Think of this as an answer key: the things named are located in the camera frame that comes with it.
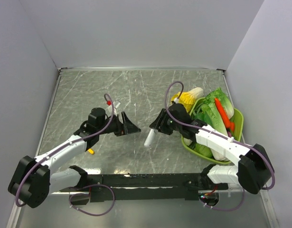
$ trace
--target metal frame edge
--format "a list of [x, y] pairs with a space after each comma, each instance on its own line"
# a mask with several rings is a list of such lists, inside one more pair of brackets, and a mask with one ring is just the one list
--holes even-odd
[[[232, 105], [234, 105], [233, 101], [232, 101], [232, 98], [231, 98], [231, 95], [230, 95], [229, 87], [228, 87], [224, 72], [223, 72], [222, 76], [223, 76], [223, 79], [224, 79], [224, 82], [225, 82], [225, 85], [226, 85], [226, 88], [227, 88], [227, 92], [228, 92], [228, 95], [229, 95], [229, 98], [230, 98], [230, 102], [232, 103]], [[245, 143], [245, 138], [244, 138], [243, 134], [242, 134], [242, 141], [243, 141], [243, 143]], [[261, 190], [260, 194], [261, 194], [261, 197], [262, 197], [262, 200], [263, 200], [263, 204], [264, 204], [264, 207], [265, 207], [265, 210], [266, 210], [266, 214], [267, 214], [267, 218], [268, 218], [270, 227], [279, 228], [280, 225], [279, 225], [276, 213], [274, 211], [274, 207], [273, 207], [272, 201], [271, 201], [271, 199], [269, 197], [268, 191]]]
[[[52, 106], [53, 106], [53, 102], [54, 102], [54, 99], [55, 99], [55, 96], [56, 96], [56, 92], [57, 92], [57, 89], [58, 89], [60, 78], [61, 78], [61, 75], [59, 74], [58, 78], [57, 78], [57, 81], [56, 81], [56, 84], [55, 84], [55, 88], [54, 88], [52, 97], [51, 97], [50, 106], [49, 106], [49, 109], [47, 111], [47, 117], [46, 117], [46, 120], [45, 120], [44, 127], [42, 129], [42, 133], [41, 133], [41, 136], [40, 136], [40, 140], [39, 140], [39, 143], [38, 143], [38, 147], [37, 147], [35, 156], [38, 155], [40, 147], [41, 147], [41, 144], [42, 144], [42, 140], [43, 140], [43, 137], [44, 137], [44, 134], [45, 134], [45, 131], [46, 131], [47, 123], [48, 123], [48, 120], [49, 120], [49, 117], [50, 117], [50, 113], [51, 113], [51, 110], [52, 110]], [[14, 203], [12, 211], [11, 211], [11, 214], [9, 216], [9, 220], [8, 220], [6, 228], [16, 228], [21, 211], [22, 211], [22, 208], [17, 207], [16, 204]]]

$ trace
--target metal table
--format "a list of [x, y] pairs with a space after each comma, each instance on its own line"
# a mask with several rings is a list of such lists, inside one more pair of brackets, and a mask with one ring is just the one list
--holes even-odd
[[[126, 111], [142, 132], [121, 137], [103, 135], [93, 147], [95, 155], [83, 153], [60, 170], [75, 164], [89, 174], [201, 172], [210, 163], [186, 151], [178, 133], [172, 136], [159, 134], [152, 148], [143, 146], [149, 124], [163, 107], [168, 85], [175, 80], [184, 83], [185, 91], [199, 86], [207, 95], [221, 87], [228, 94], [224, 74], [216, 70], [62, 70], [39, 154], [68, 139], [87, 119], [92, 108], [105, 107], [103, 94], [109, 93], [114, 100], [121, 102], [119, 110]], [[172, 88], [170, 97], [178, 91], [179, 86]], [[229, 191], [233, 192], [230, 198], [227, 197], [228, 191], [220, 193], [219, 207], [233, 207], [240, 201], [239, 190]], [[100, 218], [69, 209], [67, 199], [67, 194], [56, 194], [49, 196], [36, 209], [25, 207], [20, 211], [14, 207], [10, 218], [12, 227], [270, 227], [276, 221], [271, 217], [273, 211], [267, 192], [256, 196], [246, 194], [243, 206], [231, 213], [204, 209], [198, 201], [182, 199], [121, 200], [116, 201], [110, 213]], [[103, 212], [110, 203], [90, 203], [84, 209]]]
[[[221, 87], [227, 94], [223, 72], [216, 70], [131, 70], [131, 71], [65, 71], [61, 73], [57, 92], [47, 122], [39, 154], [69, 138], [87, 119], [94, 107], [106, 107], [104, 93], [119, 100], [141, 133], [116, 137], [105, 134], [93, 147], [95, 155], [76, 156], [60, 170], [77, 165], [91, 173], [185, 173], [201, 172], [209, 165], [189, 153], [180, 142], [180, 134], [158, 134], [153, 147], [143, 146], [152, 123], [162, 107], [168, 85], [180, 80], [185, 91], [195, 87], [204, 95]], [[171, 89], [170, 97], [180, 90]]]

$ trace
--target white handle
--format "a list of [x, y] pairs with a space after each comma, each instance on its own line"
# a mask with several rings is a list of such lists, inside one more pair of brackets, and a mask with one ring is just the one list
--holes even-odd
[[157, 130], [154, 130], [154, 129], [150, 130], [148, 137], [146, 138], [146, 141], [144, 143], [145, 147], [147, 148], [151, 147], [151, 144], [153, 143], [156, 133], [157, 133]]

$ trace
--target yellow object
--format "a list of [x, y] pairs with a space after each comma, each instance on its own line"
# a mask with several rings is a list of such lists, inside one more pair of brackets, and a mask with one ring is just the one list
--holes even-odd
[[92, 150], [92, 149], [89, 149], [88, 152], [92, 155], [95, 154], [94, 150]]
[[[175, 94], [172, 98], [171, 101], [173, 101], [175, 98], [179, 96], [180, 92]], [[204, 95], [204, 91], [200, 87], [196, 87], [194, 89], [191, 89], [188, 92], [183, 92], [182, 95], [179, 98], [179, 103], [184, 105], [187, 113], [189, 113], [194, 105], [194, 103]]]

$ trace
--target leafy green vegetable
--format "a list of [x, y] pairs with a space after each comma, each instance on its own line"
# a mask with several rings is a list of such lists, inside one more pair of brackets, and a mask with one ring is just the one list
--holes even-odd
[[194, 117], [194, 119], [199, 119], [201, 121], [205, 121], [205, 115], [203, 113], [198, 113], [196, 114], [196, 116]]
[[222, 91], [221, 88], [217, 88], [215, 91], [212, 91], [210, 94], [208, 94], [204, 100], [204, 103], [205, 104], [215, 103], [214, 101], [215, 98], [219, 99], [228, 118], [230, 119], [234, 115], [235, 111], [230, 100], [227, 98], [226, 94]]
[[197, 143], [197, 145], [194, 148], [194, 151], [202, 154], [203, 156], [205, 156], [207, 158], [211, 158], [212, 157], [211, 150], [208, 147], [204, 146], [204, 145], [201, 145], [201, 144]]
[[207, 113], [204, 114], [204, 122], [213, 127], [212, 121]]
[[227, 135], [227, 130], [225, 128], [225, 125], [223, 123], [222, 117], [220, 113], [217, 110], [216, 104], [209, 103], [202, 105], [202, 111], [204, 115], [208, 115], [212, 122], [212, 127], [217, 130], [218, 132], [221, 132], [224, 135]]

